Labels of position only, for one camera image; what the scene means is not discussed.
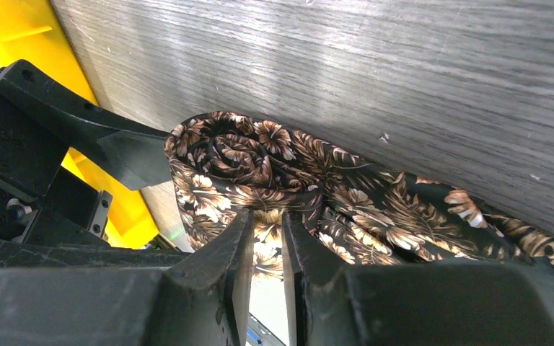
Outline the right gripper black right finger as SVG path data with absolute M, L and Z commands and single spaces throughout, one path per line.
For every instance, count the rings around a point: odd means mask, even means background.
M 293 345 L 554 345 L 554 270 L 448 259 L 350 265 L 283 217 Z

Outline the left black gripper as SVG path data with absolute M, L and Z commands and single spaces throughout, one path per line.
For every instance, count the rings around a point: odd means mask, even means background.
M 186 259 L 172 249 L 106 247 L 112 195 L 61 165 L 60 140 L 129 190 L 160 185 L 171 179 L 167 135 L 94 105 L 29 61 L 0 70 L 0 269 L 173 267 Z

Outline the brown floral tie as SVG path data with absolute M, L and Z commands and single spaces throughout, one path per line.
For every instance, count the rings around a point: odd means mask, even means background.
M 389 169 L 303 130 L 236 112 L 196 115 L 164 151 L 193 249 L 244 209 L 254 216 L 253 275 L 283 280 L 281 227 L 302 228 L 350 264 L 399 265 L 451 257 L 554 267 L 554 238 L 466 190 Z

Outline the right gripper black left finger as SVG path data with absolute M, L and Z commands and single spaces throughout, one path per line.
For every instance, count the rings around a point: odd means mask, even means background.
M 0 269 L 0 345 L 243 345 L 253 213 L 173 267 Z

